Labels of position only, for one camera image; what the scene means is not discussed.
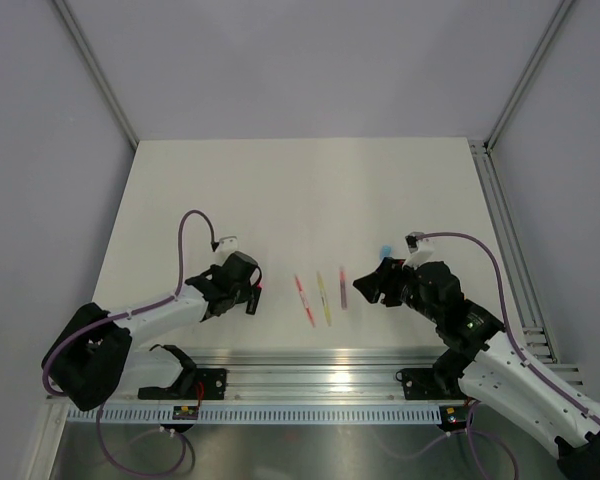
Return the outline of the grey purple marker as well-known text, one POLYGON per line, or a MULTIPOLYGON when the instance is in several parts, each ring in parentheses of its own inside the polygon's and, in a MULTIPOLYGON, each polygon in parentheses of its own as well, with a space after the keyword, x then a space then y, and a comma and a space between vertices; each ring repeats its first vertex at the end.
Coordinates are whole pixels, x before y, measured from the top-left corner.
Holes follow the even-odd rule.
POLYGON ((347 277, 345 269, 340 266, 338 269, 338 280, 339 280, 339 295, 340 295, 340 306, 341 309, 346 311, 348 309, 348 295, 347 295, 347 277))

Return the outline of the yellow highlighter pen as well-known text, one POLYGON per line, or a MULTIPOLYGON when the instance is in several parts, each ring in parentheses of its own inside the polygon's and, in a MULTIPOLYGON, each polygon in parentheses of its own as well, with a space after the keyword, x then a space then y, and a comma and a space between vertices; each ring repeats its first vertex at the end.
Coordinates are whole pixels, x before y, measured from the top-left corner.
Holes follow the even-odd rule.
POLYGON ((332 316, 331 316, 331 311, 330 311, 330 307, 329 307, 327 291, 326 291, 323 277, 319 271, 316 272, 316 281, 317 281, 317 285, 318 285, 318 289, 319 289, 319 294, 320 294, 320 298, 321 298, 325 321, 326 321, 326 324, 329 327, 331 327, 332 326, 332 316))

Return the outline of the thin red pen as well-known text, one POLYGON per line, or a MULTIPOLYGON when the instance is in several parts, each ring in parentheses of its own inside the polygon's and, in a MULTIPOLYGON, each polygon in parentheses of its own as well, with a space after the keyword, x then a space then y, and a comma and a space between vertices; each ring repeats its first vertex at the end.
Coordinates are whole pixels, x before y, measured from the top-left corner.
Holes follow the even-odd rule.
POLYGON ((299 278, 299 276, 297 274, 294 274, 294 282, 295 282, 296 289, 298 291, 300 300, 302 302, 303 309, 304 309, 304 311, 305 311, 305 313, 307 315, 307 318, 308 318, 308 320, 309 320, 312 328, 315 328, 316 327, 315 318, 314 318, 312 309, 310 307, 308 298, 306 296, 306 292, 304 290, 304 287, 303 287, 303 285, 301 283, 301 280, 300 280, 300 278, 299 278))

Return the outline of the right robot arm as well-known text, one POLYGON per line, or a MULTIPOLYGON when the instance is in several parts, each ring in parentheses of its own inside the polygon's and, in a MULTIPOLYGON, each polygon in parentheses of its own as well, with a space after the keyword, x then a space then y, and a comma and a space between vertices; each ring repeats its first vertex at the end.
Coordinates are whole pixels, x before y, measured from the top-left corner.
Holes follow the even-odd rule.
POLYGON ((354 280, 367 302, 407 306, 432 321, 447 351, 434 384, 490 407, 529 434, 568 479, 600 479, 600 403, 520 346, 504 323, 469 300, 443 262, 412 267, 385 258, 354 280))

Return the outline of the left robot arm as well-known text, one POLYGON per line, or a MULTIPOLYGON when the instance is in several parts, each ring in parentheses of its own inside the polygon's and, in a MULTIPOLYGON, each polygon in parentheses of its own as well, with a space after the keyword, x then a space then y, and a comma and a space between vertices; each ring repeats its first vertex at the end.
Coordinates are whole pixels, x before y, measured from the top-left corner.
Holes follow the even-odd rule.
POLYGON ((141 400, 201 399, 204 378, 195 360, 156 339, 239 305, 254 314, 261 278, 258 263, 236 251, 152 304, 119 314, 94 302, 81 306, 41 362, 44 388, 81 411, 102 406, 121 386, 136 390, 141 400), (137 352, 147 342, 153 346, 137 352))

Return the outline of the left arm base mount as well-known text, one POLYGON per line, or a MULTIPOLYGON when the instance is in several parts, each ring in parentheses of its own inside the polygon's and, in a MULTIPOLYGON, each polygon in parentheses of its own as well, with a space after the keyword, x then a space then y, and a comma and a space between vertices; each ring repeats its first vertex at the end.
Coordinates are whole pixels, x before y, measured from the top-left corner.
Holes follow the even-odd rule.
POLYGON ((162 427, 184 434, 199 419, 205 400, 219 401, 225 398, 226 380, 227 370, 222 368, 183 371, 169 387, 140 388, 138 399, 174 402, 169 416, 171 422, 162 424, 162 427))

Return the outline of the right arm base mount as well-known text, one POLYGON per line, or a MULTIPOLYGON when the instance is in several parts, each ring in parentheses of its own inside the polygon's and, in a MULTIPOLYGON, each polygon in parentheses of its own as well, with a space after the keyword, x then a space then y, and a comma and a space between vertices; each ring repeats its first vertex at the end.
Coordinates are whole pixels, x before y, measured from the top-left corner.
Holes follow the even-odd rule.
POLYGON ((432 367, 403 368, 394 374, 394 379, 400 384, 405 400, 425 401, 437 406, 438 427, 443 432, 461 431, 467 427, 474 400, 456 387, 444 390, 436 382, 432 367))

